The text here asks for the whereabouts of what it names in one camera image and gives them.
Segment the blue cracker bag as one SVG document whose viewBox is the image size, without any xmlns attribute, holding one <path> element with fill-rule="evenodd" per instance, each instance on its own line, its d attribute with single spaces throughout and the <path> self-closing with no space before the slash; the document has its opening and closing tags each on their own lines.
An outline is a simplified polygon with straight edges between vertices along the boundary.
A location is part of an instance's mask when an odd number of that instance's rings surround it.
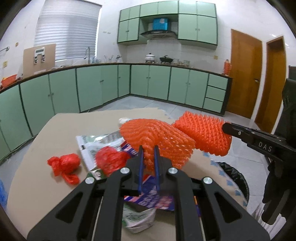
<svg viewBox="0 0 296 241">
<path fill-rule="evenodd" d="M 154 174 L 144 173 L 144 148 L 140 147 L 138 154 L 126 162 L 129 169 L 130 186 L 124 185 L 128 191 L 127 202 L 132 202 L 146 208 L 156 208 L 176 211 L 181 216 L 199 215 L 194 184 L 192 179 L 180 169 L 173 166 L 172 161 L 161 155 L 161 149 L 154 146 L 152 161 Z"/>
</svg>

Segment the large red plastic bag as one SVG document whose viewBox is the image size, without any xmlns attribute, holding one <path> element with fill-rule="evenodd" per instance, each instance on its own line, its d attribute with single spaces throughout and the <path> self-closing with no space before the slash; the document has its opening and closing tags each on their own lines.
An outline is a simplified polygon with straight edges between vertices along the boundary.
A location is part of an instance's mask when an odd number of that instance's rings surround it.
<svg viewBox="0 0 296 241">
<path fill-rule="evenodd" d="M 97 167 L 108 177 L 113 172 L 125 167 L 130 154 L 124 151 L 117 151 L 115 148 L 106 146 L 100 149 L 95 155 Z"/>
</svg>

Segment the orange foam net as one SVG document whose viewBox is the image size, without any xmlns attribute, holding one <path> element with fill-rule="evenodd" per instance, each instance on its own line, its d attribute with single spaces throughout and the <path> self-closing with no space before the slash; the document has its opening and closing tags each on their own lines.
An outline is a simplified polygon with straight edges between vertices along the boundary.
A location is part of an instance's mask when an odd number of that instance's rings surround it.
<svg viewBox="0 0 296 241">
<path fill-rule="evenodd" d="M 215 156 L 226 156 L 232 137 L 222 130 L 225 121 L 209 115 L 186 111 L 173 126 L 195 141 L 196 149 Z"/>
<path fill-rule="evenodd" d="M 145 170 L 151 174 L 154 174 L 155 146 L 158 146 L 159 154 L 170 159 L 173 167 L 178 169 L 189 161 L 195 149 L 195 141 L 191 137 L 161 120 L 129 120 L 121 125 L 119 131 L 133 149 L 144 149 Z"/>
</svg>

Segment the blue white paper cup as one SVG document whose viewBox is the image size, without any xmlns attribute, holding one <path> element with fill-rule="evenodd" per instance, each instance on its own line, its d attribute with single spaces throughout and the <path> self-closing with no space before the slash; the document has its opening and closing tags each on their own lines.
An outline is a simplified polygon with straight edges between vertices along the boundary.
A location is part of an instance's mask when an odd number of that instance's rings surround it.
<svg viewBox="0 0 296 241">
<path fill-rule="evenodd" d="M 120 118 L 119 119 L 119 124 L 122 125 L 122 124 L 124 124 L 124 123 L 126 123 L 126 122 L 128 122 L 130 120 L 131 120 L 131 118 Z"/>
</svg>

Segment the small red plastic bag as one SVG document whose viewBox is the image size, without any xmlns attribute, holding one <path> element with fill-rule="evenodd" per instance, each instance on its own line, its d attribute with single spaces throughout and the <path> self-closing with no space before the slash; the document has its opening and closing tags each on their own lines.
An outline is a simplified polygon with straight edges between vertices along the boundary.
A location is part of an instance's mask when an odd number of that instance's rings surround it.
<svg viewBox="0 0 296 241">
<path fill-rule="evenodd" d="M 80 166 L 81 159 L 77 154 L 68 154 L 60 157 L 53 156 L 47 160 L 55 177 L 61 176 L 70 185 L 78 185 L 79 177 L 74 172 Z"/>
</svg>

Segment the green milk carton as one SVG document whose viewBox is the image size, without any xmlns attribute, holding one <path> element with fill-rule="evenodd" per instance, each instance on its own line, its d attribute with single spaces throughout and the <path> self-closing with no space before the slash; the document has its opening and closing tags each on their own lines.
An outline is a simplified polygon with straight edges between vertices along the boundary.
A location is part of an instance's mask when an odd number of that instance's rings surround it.
<svg viewBox="0 0 296 241">
<path fill-rule="evenodd" d="M 139 233 L 153 226 L 155 216 L 155 208 L 149 208 L 144 211 L 138 212 L 127 204 L 124 204 L 122 225 L 131 233 Z"/>
</svg>

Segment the clear green printed wrapper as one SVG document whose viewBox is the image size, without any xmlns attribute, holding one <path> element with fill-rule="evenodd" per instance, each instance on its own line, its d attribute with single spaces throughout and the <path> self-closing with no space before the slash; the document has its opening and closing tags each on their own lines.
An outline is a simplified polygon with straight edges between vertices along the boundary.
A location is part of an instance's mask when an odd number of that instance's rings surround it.
<svg viewBox="0 0 296 241">
<path fill-rule="evenodd" d="M 84 165 L 88 171 L 87 176 L 96 180 L 105 179 L 103 171 L 97 167 L 95 161 L 96 153 L 106 146 L 111 146 L 117 151 L 121 150 L 121 144 L 124 142 L 119 131 L 102 136 L 76 136 L 76 141 L 81 152 Z"/>
</svg>

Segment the black trash bin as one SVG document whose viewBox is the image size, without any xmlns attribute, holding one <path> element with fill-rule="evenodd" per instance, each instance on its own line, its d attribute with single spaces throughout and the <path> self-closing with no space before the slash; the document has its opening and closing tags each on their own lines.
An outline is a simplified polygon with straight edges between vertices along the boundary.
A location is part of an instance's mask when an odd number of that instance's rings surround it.
<svg viewBox="0 0 296 241">
<path fill-rule="evenodd" d="M 223 171 L 236 183 L 238 188 L 242 191 L 246 202 L 249 201 L 249 187 L 243 174 L 225 162 L 218 162 Z"/>
</svg>

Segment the orange thermos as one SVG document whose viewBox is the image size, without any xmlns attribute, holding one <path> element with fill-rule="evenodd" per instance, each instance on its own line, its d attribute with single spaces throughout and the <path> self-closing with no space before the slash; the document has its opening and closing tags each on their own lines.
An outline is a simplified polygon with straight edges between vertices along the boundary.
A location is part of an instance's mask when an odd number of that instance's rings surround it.
<svg viewBox="0 0 296 241">
<path fill-rule="evenodd" d="M 224 67 L 223 67 L 223 75 L 229 76 L 230 71 L 231 71 L 232 65 L 228 59 L 225 60 L 224 62 Z"/>
</svg>

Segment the brown wooden door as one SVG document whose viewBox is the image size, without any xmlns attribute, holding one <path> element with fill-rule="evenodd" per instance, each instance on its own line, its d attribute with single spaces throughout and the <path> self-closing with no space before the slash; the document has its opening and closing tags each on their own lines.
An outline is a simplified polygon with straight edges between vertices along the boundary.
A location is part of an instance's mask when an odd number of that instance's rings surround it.
<svg viewBox="0 0 296 241">
<path fill-rule="evenodd" d="M 262 41 L 231 30 L 231 90 L 226 110 L 251 118 L 262 71 Z"/>
</svg>

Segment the white cooking pot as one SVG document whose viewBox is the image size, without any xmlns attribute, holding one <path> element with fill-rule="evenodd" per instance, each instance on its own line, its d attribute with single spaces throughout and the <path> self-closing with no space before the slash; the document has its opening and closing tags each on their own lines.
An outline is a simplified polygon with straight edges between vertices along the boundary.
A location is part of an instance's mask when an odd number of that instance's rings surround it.
<svg viewBox="0 0 296 241">
<path fill-rule="evenodd" d="M 146 54 L 145 63 L 155 63 L 155 56 L 152 53 Z"/>
</svg>

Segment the blue plastic bag on floor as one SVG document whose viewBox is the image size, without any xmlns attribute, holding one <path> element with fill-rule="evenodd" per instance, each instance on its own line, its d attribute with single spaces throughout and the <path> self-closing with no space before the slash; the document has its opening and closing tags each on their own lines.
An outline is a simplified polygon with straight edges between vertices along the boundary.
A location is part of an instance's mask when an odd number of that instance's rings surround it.
<svg viewBox="0 0 296 241">
<path fill-rule="evenodd" d="M 8 194 L 4 188 L 2 180 L 0 180 L 0 203 L 3 208 L 6 207 L 8 201 Z"/>
</svg>

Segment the black wok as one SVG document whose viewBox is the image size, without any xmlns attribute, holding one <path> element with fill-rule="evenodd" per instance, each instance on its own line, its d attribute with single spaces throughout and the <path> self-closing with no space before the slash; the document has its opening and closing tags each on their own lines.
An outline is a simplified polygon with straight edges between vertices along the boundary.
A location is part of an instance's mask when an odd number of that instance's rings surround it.
<svg viewBox="0 0 296 241">
<path fill-rule="evenodd" d="M 161 64 L 170 65 L 173 62 L 173 59 L 169 58 L 167 55 L 160 57 L 159 59 L 160 59 Z"/>
</svg>

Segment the green lower cabinets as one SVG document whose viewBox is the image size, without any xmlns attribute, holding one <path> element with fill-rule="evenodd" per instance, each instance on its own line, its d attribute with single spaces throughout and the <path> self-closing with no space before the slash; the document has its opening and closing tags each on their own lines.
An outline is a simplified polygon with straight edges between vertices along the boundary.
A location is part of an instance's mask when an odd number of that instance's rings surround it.
<svg viewBox="0 0 296 241">
<path fill-rule="evenodd" d="M 1 91 L 1 159 L 35 137 L 58 113 L 84 113 L 133 95 L 222 116 L 232 79 L 187 67 L 94 64 L 24 78 Z"/>
</svg>

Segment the green cabinets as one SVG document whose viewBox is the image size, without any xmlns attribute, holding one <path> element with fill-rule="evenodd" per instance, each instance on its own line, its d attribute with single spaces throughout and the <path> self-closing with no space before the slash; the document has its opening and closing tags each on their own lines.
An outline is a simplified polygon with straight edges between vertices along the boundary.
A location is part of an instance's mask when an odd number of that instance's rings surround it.
<svg viewBox="0 0 296 241">
<path fill-rule="evenodd" d="M 184 45 L 215 50 L 218 46 L 215 4 L 158 1 L 120 11 L 119 44 L 146 44 L 157 39 L 176 39 Z"/>
<path fill-rule="evenodd" d="M 1 91 L 1 159 L 35 137 L 58 113 L 84 113 L 133 95 L 222 116 L 232 79 L 187 67 L 94 64 L 24 78 Z"/>
</svg>

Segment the chrome sink faucet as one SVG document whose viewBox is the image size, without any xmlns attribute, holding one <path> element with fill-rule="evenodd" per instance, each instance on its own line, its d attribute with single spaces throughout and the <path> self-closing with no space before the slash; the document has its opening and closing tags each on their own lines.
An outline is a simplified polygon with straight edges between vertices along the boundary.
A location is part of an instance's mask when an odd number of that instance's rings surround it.
<svg viewBox="0 0 296 241">
<path fill-rule="evenodd" d="M 90 47 L 89 46 L 86 48 L 84 60 L 87 60 L 87 64 L 90 64 Z"/>
</svg>

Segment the green upper cabinets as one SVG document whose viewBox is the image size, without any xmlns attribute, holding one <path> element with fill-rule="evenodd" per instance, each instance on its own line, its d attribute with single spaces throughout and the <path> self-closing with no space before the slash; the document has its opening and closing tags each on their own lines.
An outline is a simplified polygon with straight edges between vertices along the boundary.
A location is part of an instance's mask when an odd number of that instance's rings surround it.
<svg viewBox="0 0 296 241">
<path fill-rule="evenodd" d="M 176 39 L 184 45 L 215 50 L 218 46 L 215 4 L 158 1 L 120 11 L 119 44 L 146 44 L 157 39 Z"/>
</svg>

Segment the black range hood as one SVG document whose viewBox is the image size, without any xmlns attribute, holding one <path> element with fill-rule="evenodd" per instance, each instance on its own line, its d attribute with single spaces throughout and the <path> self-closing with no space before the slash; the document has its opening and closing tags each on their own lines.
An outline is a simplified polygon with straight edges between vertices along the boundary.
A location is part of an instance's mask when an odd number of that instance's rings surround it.
<svg viewBox="0 0 296 241">
<path fill-rule="evenodd" d="M 173 31 L 168 31 L 168 30 L 151 30 L 151 31 L 146 31 L 144 33 L 141 33 L 141 35 L 148 40 L 154 40 L 154 39 L 165 39 L 165 38 L 170 38 L 170 39 L 177 39 L 177 34 Z"/>
</svg>

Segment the cardboard box with dispenser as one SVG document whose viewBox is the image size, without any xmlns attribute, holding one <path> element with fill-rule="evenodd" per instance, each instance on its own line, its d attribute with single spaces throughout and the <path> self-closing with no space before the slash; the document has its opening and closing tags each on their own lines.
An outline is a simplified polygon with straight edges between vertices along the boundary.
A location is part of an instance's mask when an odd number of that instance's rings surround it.
<svg viewBox="0 0 296 241">
<path fill-rule="evenodd" d="M 24 49 L 23 77 L 51 70 L 55 66 L 56 44 L 41 45 Z"/>
</svg>

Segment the orange plastic basin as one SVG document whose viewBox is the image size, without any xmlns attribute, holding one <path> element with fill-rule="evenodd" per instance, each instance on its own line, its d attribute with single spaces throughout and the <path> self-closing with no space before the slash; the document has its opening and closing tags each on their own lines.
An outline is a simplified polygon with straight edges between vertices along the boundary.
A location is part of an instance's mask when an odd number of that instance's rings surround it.
<svg viewBox="0 0 296 241">
<path fill-rule="evenodd" d="M 8 87 L 9 85 L 13 84 L 16 82 L 16 74 L 15 75 L 12 75 L 12 76 L 9 76 L 9 77 L 6 77 L 6 78 L 3 78 L 2 81 L 1 81 L 1 86 L 2 88 L 6 88 Z"/>
</svg>

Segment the blue box above hood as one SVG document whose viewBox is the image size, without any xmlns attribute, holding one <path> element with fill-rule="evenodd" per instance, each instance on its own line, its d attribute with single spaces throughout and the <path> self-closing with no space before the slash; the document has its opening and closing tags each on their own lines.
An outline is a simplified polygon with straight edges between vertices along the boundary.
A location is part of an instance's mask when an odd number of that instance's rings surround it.
<svg viewBox="0 0 296 241">
<path fill-rule="evenodd" d="M 168 18 L 154 18 L 152 22 L 152 29 L 156 30 L 170 30 L 170 20 Z"/>
</svg>

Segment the window blinds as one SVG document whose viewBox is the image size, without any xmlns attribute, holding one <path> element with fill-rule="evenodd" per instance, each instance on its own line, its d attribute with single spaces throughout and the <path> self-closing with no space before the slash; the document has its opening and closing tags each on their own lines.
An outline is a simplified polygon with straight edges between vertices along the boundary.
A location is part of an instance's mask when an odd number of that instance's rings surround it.
<svg viewBox="0 0 296 241">
<path fill-rule="evenodd" d="M 55 60 L 96 55 L 101 5 L 89 1 L 45 1 L 38 18 L 34 46 L 56 45 Z"/>
</svg>

